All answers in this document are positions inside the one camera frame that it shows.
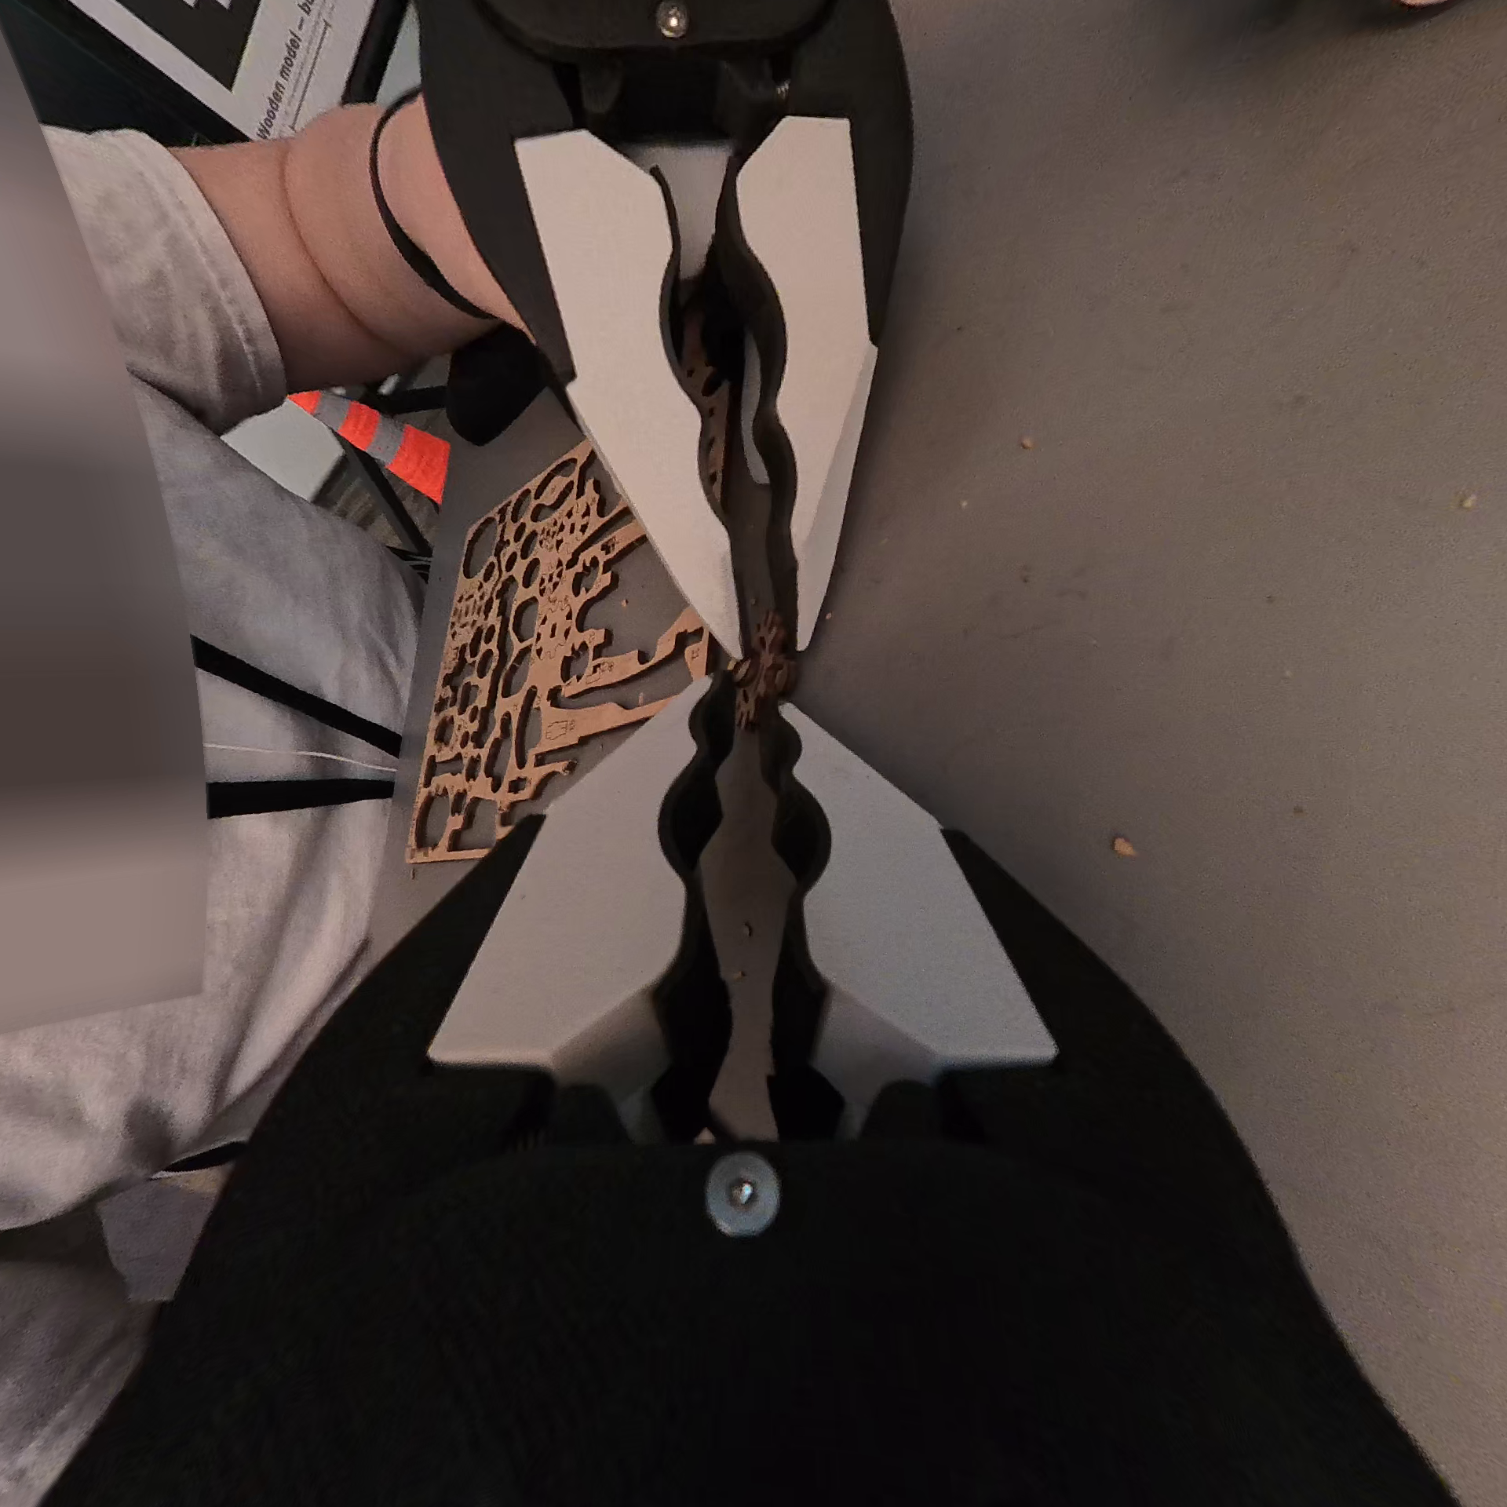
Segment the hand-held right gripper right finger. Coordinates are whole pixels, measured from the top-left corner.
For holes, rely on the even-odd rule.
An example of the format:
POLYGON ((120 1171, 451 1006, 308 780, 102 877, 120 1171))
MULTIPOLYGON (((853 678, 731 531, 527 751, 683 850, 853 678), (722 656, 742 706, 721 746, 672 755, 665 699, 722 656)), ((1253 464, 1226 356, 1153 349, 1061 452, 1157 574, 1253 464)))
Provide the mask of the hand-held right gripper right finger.
POLYGON ((771 983, 782 1137, 852 1133, 891 1083, 1040 1067, 1058 1047, 943 827, 796 706, 765 722, 791 875, 771 983))

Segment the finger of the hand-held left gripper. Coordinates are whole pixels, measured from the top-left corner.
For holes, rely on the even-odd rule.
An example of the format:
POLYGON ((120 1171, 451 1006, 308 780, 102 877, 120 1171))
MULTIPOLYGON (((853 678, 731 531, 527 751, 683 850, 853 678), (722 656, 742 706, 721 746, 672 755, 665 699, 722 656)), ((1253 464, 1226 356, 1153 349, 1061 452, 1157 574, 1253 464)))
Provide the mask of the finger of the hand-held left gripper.
POLYGON ((701 410, 672 356, 679 269, 665 179, 584 129, 514 145, 570 353, 566 398, 672 583, 722 649, 742 656, 724 522, 701 470, 701 410))
POLYGON ((769 487, 771 579, 787 626, 814 629, 877 362, 846 118, 785 116, 728 168, 719 261, 744 326, 740 430, 769 487))

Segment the small wooden gear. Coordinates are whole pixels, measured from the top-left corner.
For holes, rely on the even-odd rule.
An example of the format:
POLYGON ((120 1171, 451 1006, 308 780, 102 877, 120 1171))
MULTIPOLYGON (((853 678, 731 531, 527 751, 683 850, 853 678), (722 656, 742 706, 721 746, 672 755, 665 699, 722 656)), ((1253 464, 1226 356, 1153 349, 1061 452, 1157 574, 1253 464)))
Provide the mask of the small wooden gear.
POLYGON ((760 726, 765 710, 785 699, 798 683, 798 651, 776 608, 762 613, 751 629, 747 651, 728 663, 733 685, 731 717, 737 731, 760 726))

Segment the laser-cut wooden parts sheet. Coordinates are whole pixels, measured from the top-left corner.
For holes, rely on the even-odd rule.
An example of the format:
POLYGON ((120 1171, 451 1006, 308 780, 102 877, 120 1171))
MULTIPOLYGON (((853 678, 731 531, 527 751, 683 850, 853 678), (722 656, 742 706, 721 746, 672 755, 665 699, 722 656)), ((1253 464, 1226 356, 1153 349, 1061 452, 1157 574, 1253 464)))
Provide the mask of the laser-cut wooden parts sheet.
POLYGON ((651 719, 715 667, 582 432, 536 475, 493 491, 430 597, 439 640, 419 710, 403 859, 480 857, 577 771, 588 748, 651 719))

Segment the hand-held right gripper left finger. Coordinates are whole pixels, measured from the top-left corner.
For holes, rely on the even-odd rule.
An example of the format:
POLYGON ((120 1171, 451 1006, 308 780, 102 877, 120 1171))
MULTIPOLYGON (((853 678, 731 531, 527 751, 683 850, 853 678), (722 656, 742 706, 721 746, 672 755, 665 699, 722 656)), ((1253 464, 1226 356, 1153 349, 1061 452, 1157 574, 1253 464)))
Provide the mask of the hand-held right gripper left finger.
POLYGON ((428 1058, 600 1087, 640 1137, 703 1137, 730 1008, 699 861, 735 687, 704 676, 575 780, 538 832, 428 1058))

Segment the person's left forearm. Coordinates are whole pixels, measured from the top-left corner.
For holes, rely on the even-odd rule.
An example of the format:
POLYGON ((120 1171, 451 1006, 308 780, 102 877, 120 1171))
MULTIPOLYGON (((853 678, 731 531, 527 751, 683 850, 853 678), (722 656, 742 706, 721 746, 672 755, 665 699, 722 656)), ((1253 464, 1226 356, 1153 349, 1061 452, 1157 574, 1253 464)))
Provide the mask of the person's left forearm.
POLYGON ((469 238, 421 95, 175 147, 247 272, 286 391, 369 383, 525 324, 469 238))

